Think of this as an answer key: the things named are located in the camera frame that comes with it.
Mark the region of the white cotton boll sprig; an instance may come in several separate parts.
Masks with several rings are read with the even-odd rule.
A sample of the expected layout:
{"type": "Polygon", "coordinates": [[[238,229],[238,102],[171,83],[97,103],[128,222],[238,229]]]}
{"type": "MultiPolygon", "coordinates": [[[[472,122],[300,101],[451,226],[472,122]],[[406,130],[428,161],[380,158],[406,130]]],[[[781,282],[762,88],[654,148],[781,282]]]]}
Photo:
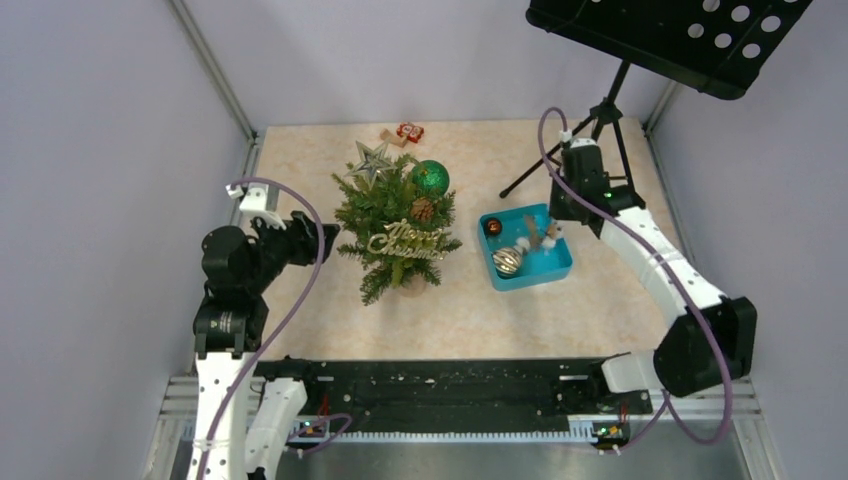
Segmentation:
{"type": "Polygon", "coordinates": [[[534,222],[527,221],[525,223],[527,234],[519,237],[514,248],[521,254],[526,255],[530,252],[539,250],[549,251],[556,246],[556,243],[562,238],[562,224],[558,221],[549,223],[545,229],[540,229],[534,222]]]}

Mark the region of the teal plastic tray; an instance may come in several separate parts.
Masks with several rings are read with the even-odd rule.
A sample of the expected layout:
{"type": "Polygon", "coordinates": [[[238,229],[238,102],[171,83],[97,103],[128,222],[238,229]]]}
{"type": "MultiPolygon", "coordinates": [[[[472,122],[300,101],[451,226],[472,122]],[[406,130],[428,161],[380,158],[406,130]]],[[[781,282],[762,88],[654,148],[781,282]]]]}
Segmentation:
{"type": "Polygon", "coordinates": [[[562,280],[572,270],[563,224],[543,203],[487,213],[477,229],[491,285],[499,292],[562,280]]]}

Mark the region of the small green christmas tree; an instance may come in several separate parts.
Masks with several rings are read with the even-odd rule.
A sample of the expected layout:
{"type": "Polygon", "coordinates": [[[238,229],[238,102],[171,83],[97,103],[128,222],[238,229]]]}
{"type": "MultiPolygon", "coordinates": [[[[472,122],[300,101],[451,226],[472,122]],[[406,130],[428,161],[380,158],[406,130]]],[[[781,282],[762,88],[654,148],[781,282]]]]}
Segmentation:
{"type": "Polygon", "coordinates": [[[384,159],[378,169],[347,165],[331,179],[342,194],[336,222],[351,236],[337,252],[363,269],[363,305],[391,290],[439,286],[441,264],[463,246],[452,234],[456,192],[439,161],[411,154],[384,159]]]}

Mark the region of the gold glitter word ornament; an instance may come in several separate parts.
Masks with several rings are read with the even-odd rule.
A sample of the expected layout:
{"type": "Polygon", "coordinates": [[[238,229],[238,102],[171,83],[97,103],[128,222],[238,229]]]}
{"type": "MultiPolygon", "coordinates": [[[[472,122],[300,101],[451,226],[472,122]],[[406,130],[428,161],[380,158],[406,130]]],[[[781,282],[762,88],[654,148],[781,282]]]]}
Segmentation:
{"type": "Polygon", "coordinates": [[[406,259],[442,260],[446,255],[443,229],[420,230],[413,228],[406,219],[387,223],[382,233],[369,237],[366,250],[374,255],[386,255],[406,259]]]}

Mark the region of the silver gold star topper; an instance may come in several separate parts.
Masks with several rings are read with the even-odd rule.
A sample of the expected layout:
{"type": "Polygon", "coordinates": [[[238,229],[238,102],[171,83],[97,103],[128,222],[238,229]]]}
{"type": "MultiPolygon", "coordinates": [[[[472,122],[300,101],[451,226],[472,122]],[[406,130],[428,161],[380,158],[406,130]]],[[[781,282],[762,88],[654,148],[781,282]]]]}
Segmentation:
{"type": "Polygon", "coordinates": [[[397,165],[388,154],[389,145],[388,141],[383,141],[376,147],[368,147],[363,142],[356,141],[359,161],[349,168],[345,176],[363,180],[366,186],[371,188],[378,177],[397,169],[397,165]]]}

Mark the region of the pine cone ornament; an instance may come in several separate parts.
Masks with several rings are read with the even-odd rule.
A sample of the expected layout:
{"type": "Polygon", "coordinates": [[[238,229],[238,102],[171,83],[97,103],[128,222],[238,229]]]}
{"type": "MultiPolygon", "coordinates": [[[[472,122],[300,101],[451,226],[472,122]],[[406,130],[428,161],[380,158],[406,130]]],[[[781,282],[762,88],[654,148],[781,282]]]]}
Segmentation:
{"type": "Polygon", "coordinates": [[[409,214],[415,221],[427,223],[432,219],[434,210],[434,203],[422,197],[413,201],[409,214]]]}

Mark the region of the green glitter ball ornament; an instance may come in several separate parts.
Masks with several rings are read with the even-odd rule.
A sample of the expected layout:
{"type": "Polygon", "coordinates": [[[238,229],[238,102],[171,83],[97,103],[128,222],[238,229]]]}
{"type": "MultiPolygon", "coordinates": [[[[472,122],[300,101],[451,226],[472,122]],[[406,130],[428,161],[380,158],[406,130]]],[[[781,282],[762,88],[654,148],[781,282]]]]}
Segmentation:
{"type": "Polygon", "coordinates": [[[448,169],[436,160],[423,160],[415,164],[410,172],[413,183],[422,191],[434,195],[445,195],[450,187],[448,169]]]}

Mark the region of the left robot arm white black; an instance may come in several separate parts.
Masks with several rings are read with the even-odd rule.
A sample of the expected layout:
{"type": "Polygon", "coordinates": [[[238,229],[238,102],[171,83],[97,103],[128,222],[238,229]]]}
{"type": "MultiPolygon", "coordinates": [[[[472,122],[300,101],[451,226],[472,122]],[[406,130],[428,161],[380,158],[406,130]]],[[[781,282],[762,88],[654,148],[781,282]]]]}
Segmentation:
{"type": "Polygon", "coordinates": [[[320,386],[300,373],[275,374],[248,418],[269,309],[263,293],[288,265],[323,262],[340,232],[295,211],[281,224],[256,217],[252,234],[219,227],[201,248],[204,298],[193,321],[198,407],[190,479],[273,479],[298,413],[319,404],[320,386]]]}

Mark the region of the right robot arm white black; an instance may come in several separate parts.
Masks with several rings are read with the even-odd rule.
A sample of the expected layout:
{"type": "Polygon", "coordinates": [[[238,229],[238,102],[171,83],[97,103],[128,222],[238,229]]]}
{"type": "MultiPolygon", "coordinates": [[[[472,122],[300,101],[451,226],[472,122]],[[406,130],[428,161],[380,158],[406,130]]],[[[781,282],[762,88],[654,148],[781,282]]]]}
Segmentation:
{"type": "Polygon", "coordinates": [[[601,362],[586,385],[589,404],[612,412],[627,392],[664,389],[685,397],[752,368],[757,310],[746,297],[730,298],[704,279],[665,237],[644,200],[627,184],[611,186],[601,149],[591,139],[560,145],[549,212],[575,221],[613,249],[660,308],[668,330],[653,350],[601,362]]]}

